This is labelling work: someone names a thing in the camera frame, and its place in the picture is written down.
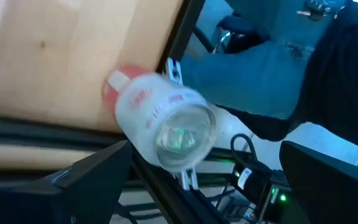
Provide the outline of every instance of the person's leg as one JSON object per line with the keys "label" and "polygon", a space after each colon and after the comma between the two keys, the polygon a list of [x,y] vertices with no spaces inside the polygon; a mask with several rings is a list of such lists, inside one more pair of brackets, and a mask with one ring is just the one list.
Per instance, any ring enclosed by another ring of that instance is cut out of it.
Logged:
{"label": "person's leg", "polygon": [[287,119],[298,103],[306,60],[293,49],[266,42],[239,54],[185,56],[183,84],[228,108]]}

